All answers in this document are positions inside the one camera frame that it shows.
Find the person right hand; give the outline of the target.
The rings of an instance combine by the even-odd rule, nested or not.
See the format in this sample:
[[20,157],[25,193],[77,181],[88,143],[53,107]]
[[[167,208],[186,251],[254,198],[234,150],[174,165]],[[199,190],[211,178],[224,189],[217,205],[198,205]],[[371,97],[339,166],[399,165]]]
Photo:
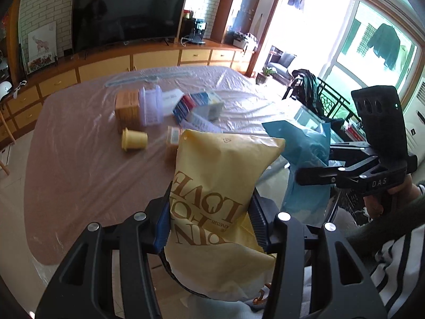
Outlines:
[[375,195],[369,195],[364,197],[364,205],[369,217],[375,220],[385,213],[393,213],[401,209],[421,195],[424,195],[424,182],[414,184],[412,176],[409,174],[402,184],[388,189],[388,204],[384,204],[384,201],[378,199]]

